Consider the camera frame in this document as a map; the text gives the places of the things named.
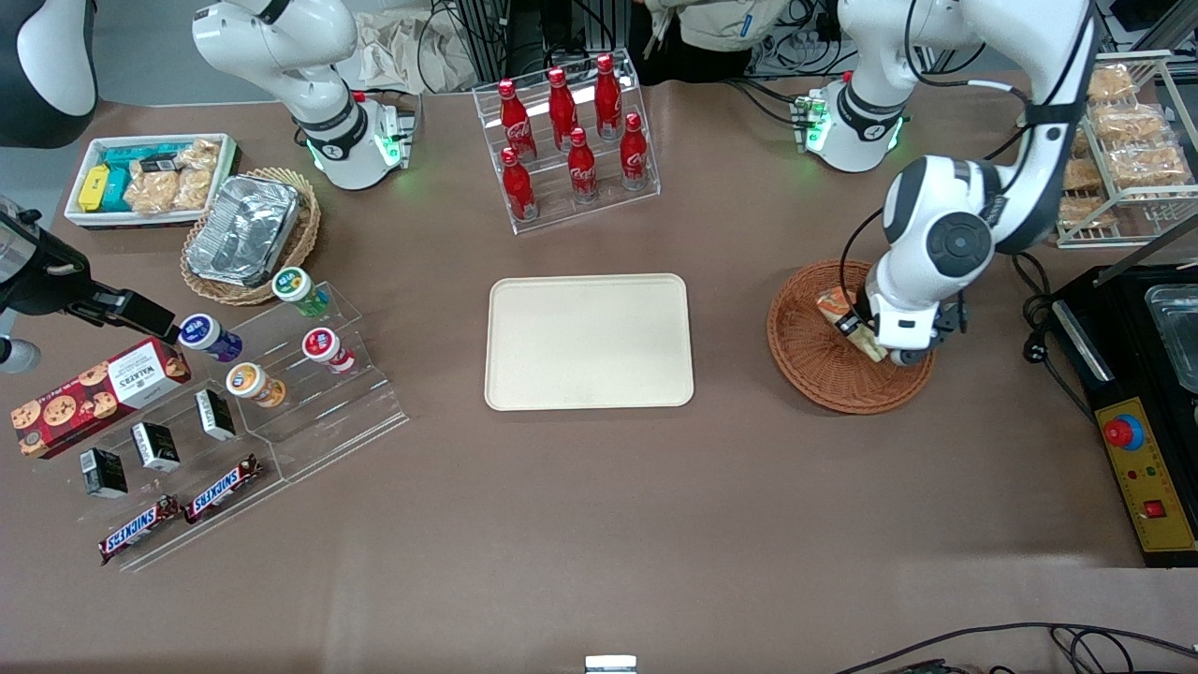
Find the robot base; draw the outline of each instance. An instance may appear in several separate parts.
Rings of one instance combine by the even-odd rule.
[[[810,97],[800,99],[799,105],[792,104],[792,119],[815,125],[797,129],[794,135],[800,148],[817,154],[834,169],[867,171],[882,163],[887,152],[897,144],[902,120],[875,140],[861,140],[857,129],[848,126],[836,109],[836,97],[843,87],[843,81],[834,81],[823,89],[812,89]]]
[[[315,147],[308,144],[308,150],[316,160],[316,168],[341,189],[373,187],[388,172],[407,165],[410,140],[397,140],[394,136],[411,139],[412,128],[397,122],[395,109],[389,105],[382,105],[376,101],[359,104],[367,113],[367,133],[344,158],[321,157]]]

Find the beige jacket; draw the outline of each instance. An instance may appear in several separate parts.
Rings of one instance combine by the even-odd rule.
[[[709,51],[752,48],[787,5],[789,0],[645,0],[658,41],[677,16],[683,42]]]

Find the red button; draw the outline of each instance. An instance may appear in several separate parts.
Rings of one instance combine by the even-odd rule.
[[[1136,439],[1136,433],[1132,431],[1131,424],[1127,424],[1123,419],[1112,419],[1102,427],[1102,435],[1107,437],[1107,442],[1117,448],[1126,448],[1132,444]]]

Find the purple container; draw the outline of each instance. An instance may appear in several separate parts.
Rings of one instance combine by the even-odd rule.
[[[204,352],[220,363],[229,363],[241,356],[241,336],[220,327],[220,322],[206,312],[187,316],[179,330],[179,344],[188,350]]]

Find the red emergency button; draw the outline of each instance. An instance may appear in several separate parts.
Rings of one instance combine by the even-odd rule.
[[[1136,418],[1120,414],[1102,425],[1102,437],[1112,445],[1131,453],[1144,445],[1144,427]]]

